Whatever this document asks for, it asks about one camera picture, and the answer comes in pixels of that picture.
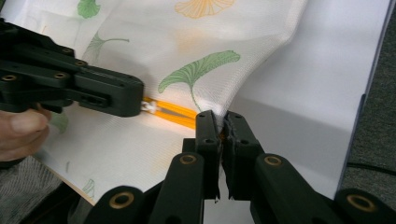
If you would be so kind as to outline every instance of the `green ginkgo leaf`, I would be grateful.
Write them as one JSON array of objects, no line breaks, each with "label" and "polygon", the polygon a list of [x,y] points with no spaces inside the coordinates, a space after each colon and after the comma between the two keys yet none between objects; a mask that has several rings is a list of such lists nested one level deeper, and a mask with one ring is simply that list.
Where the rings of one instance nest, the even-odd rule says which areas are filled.
[{"label": "green ginkgo leaf", "polygon": [[96,5],[95,0],[80,0],[78,3],[78,15],[84,19],[96,16],[99,10],[100,5]]},{"label": "green ginkgo leaf", "polygon": [[64,112],[61,114],[51,112],[51,119],[49,123],[57,127],[59,133],[64,133],[67,129],[67,125],[69,124],[69,119]]},{"label": "green ginkgo leaf", "polygon": [[96,32],[90,45],[87,47],[84,54],[82,55],[82,60],[84,60],[90,64],[96,64],[98,62],[99,54],[100,54],[100,50],[101,50],[102,46],[107,41],[112,41],[112,40],[129,42],[129,39],[120,39],[120,38],[111,38],[111,39],[103,40],[99,37],[99,34]]},{"label": "green ginkgo leaf", "polygon": [[95,197],[95,181],[92,179],[88,180],[88,183],[84,186],[82,191],[93,199]]},{"label": "green ginkgo leaf", "polygon": [[183,66],[182,68],[173,72],[171,75],[164,78],[158,87],[158,92],[163,93],[163,91],[173,83],[185,82],[190,87],[192,100],[198,109],[201,110],[200,106],[198,106],[195,101],[192,91],[195,82],[213,69],[226,63],[238,62],[240,58],[241,56],[235,53],[233,50],[209,54],[198,61]]}]

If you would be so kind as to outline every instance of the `finger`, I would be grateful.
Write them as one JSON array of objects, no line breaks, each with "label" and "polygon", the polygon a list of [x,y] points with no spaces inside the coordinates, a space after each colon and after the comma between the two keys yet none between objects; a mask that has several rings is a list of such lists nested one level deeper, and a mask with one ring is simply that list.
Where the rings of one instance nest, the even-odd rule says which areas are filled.
[{"label": "finger", "polygon": [[42,131],[39,131],[25,135],[23,137],[0,141],[0,152],[29,145],[30,143],[35,141],[41,134]]},{"label": "finger", "polygon": [[29,109],[23,113],[0,112],[0,140],[24,136],[44,130],[48,119],[45,115]]},{"label": "finger", "polygon": [[46,128],[41,134],[26,146],[0,153],[0,161],[15,161],[35,154],[46,141],[50,129]]},{"label": "finger", "polygon": [[50,120],[51,113],[49,110],[44,109],[41,105],[38,105],[38,112],[40,112],[42,115],[44,115],[47,118],[47,120]]}]

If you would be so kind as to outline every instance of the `white table surface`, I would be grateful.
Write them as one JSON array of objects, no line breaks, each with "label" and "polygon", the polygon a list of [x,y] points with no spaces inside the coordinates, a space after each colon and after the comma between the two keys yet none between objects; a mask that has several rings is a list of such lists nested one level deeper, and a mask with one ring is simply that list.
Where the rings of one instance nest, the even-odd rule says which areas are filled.
[{"label": "white table surface", "polygon": [[[361,96],[371,83],[392,1],[311,0],[292,41],[234,98],[266,152],[287,158],[332,198],[344,170]],[[205,223],[253,223],[248,206],[205,204]]]}]

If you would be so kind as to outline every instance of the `brass screw insert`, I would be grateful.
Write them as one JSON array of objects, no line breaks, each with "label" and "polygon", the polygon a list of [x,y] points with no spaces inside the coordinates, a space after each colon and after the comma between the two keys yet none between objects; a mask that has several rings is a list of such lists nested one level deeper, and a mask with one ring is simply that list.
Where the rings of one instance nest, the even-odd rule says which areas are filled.
[{"label": "brass screw insert", "polygon": [[85,65],[85,63],[83,61],[75,62],[75,64],[78,65],[78,66],[84,66]]},{"label": "brass screw insert", "polygon": [[72,52],[73,50],[64,48],[64,49],[62,49],[62,51],[63,51],[64,53],[70,53],[70,52]]},{"label": "brass screw insert", "polygon": [[184,165],[190,165],[197,161],[197,158],[192,155],[185,155],[180,157],[180,162]]},{"label": "brass screw insert", "polygon": [[134,195],[131,192],[124,191],[111,197],[110,207],[114,209],[125,208],[134,202]]},{"label": "brass screw insert", "polygon": [[376,210],[376,206],[372,201],[359,194],[350,194],[346,196],[346,200],[352,204],[352,206],[363,212],[374,212]]},{"label": "brass screw insert", "polygon": [[273,166],[278,166],[278,165],[282,164],[282,160],[275,156],[267,156],[264,158],[264,161],[267,164],[273,165]]},{"label": "brass screw insert", "polygon": [[65,78],[66,74],[65,73],[57,73],[57,74],[54,75],[54,77],[56,77],[56,78]]},{"label": "brass screw insert", "polygon": [[17,76],[6,75],[6,76],[1,77],[1,79],[3,79],[4,81],[14,81],[14,80],[17,80]]}]

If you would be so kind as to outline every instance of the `white fabric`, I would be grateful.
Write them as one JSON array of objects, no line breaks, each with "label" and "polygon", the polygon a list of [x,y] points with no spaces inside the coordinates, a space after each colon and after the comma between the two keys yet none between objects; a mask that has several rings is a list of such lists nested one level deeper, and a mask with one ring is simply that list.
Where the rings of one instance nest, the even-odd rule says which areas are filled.
[{"label": "white fabric", "polygon": [[[4,16],[75,49],[91,65],[141,78],[150,98],[211,109],[221,123],[246,77],[290,40],[305,3],[20,0],[8,1]],[[71,106],[65,114],[64,133],[52,128],[37,157],[92,203],[118,185],[157,184],[182,139],[194,137],[146,113],[121,119]]]}]

